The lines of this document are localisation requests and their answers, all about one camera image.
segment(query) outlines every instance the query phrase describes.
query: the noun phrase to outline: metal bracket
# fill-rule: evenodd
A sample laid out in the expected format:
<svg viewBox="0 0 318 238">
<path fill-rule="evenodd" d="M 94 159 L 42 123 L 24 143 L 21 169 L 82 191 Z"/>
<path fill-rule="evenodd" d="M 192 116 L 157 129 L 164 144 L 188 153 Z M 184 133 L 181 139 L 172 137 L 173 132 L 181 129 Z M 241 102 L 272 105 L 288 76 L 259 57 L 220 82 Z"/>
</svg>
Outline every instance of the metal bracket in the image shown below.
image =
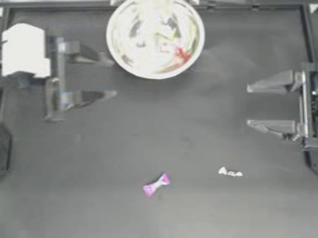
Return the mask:
<svg viewBox="0 0 318 238">
<path fill-rule="evenodd" d="M 50 52 L 53 76 L 45 79 L 44 101 L 45 101 L 45 120 L 62 120 L 62 112 L 69 109 L 84 107 L 100 99 L 109 99 L 116 95 L 108 91 L 66 91 L 64 80 L 64 63 L 72 62 L 97 62 L 98 55 L 86 47 L 81 47 L 78 42 L 65 43 L 61 37 L 50 38 L 50 45 L 54 50 Z"/>
<path fill-rule="evenodd" d="M 248 93 L 286 94 L 303 85 L 302 73 L 284 71 L 247 86 Z"/>
</svg>

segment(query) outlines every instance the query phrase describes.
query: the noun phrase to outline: metal frame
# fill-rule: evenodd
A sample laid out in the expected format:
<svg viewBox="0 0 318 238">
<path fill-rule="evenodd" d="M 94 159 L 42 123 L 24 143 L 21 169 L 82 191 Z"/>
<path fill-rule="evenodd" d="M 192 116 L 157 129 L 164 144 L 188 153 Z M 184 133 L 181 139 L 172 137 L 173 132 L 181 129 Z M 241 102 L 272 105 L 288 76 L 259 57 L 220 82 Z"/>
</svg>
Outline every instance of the metal frame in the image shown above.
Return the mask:
<svg viewBox="0 0 318 238">
<path fill-rule="evenodd" d="M 116 1 L 62 1 L 62 2 L 6 2 L 1 3 L 0 7 L 4 8 L 2 14 L 2 24 L 0 31 L 2 32 L 9 26 L 10 15 L 16 10 L 21 10 L 26 8 L 26 10 L 41 11 L 41 10 L 72 10 L 72 11 L 90 11 L 90 10 L 113 10 L 116 8 Z M 262 11 L 262 10 L 298 10 L 300 14 L 300 22 L 303 28 L 304 42 L 306 42 L 306 50 L 308 63 L 316 64 L 318 60 L 318 51 L 315 45 L 315 38 L 311 26 L 311 18 L 310 18 L 310 10 L 308 3 L 299 4 L 299 1 L 268 1 L 268 0 L 245 0 L 245 3 L 224 3 L 219 1 L 211 0 L 200 0 L 200 4 L 195 5 L 193 1 L 188 0 L 188 3 L 192 4 L 195 8 L 203 8 L 212 11 Z M 4 119 L 4 108 L 5 108 L 5 92 L 1 95 L 1 103 L 0 103 L 0 122 Z M 308 148 L 303 145 L 304 155 L 307 160 L 310 160 Z"/>
</svg>

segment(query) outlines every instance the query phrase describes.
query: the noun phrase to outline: white small object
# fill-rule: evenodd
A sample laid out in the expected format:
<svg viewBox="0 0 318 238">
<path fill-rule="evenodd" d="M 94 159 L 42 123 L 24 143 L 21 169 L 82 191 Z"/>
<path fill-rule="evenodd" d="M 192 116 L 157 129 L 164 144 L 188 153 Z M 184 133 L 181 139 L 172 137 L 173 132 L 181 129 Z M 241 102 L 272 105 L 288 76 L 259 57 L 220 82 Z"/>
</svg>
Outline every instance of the white small object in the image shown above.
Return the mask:
<svg viewBox="0 0 318 238">
<path fill-rule="evenodd" d="M 308 9 L 310 9 L 310 14 L 312 14 L 316 11 L 318 4 L 310 4 Z"/>
<path fill-rule="evenodd" d="M 44 30 L 20 23 L 2 32 L 2 76 L 17 72 L 34 77 L 50 75 L 50 60 L 45 57 Z"/>
<path fill-rule="evenodd" d="M 231 177 L 241 177 L 243 176 L 241 172 L 227 170 L 225 167 L 221 167 L 219 169 L 219 174 L 225 175 L 225 176 L 231 176 Z"/>
</svg>

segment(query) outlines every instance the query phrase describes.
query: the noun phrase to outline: black bracket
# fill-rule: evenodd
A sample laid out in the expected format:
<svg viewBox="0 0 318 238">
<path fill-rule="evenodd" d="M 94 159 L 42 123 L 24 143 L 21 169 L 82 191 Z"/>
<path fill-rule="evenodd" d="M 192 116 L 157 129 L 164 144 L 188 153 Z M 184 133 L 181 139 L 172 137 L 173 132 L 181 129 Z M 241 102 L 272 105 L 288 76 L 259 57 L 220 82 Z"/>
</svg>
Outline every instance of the black bracket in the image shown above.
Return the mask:
<svg viewBox="0 0 318 238">
<path fill-rule="evenodd" d="M 299 93 L 299 122 L 292 120 L 247 120 L 259 132 L 283 140 L 300 140 L 306 162 L 318 173 L 318 67 L 304 63 L 302 71 L 287 71 L 247 86 L 249 93 Z"/>
<path fill-rule="evenodd" d="M 49 43 L 52 52 L 52 77 L 45 79 L 45 120 L 62 120 L 62 112 L 72 108 L 84 107 L 100 99 L 109 99 L 116 95 L 112 90 L 108 91 L 66 91 L 64 79 L 65 62 L 97 63 L 98 55 L 86 46 L 78 42 L 65 42 L 61 37 L 50 37 Z"/>
</svg>

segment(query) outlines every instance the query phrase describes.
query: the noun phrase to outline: white bowl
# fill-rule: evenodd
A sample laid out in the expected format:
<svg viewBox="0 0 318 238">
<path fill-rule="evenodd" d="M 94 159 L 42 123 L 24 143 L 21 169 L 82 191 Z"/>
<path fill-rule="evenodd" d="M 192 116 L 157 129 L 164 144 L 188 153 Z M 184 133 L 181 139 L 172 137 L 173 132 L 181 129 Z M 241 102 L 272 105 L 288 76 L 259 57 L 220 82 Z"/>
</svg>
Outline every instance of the white bowl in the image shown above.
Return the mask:
<svg viewBox="0 0 318 238">
<path fill-rule="evenodd" d="M 115 61 L 129 73 L 165 79 L 201 54 L 203 21 L 184 0 L 127 0 L 111 16 L 105 37 Z"/>
</svg>

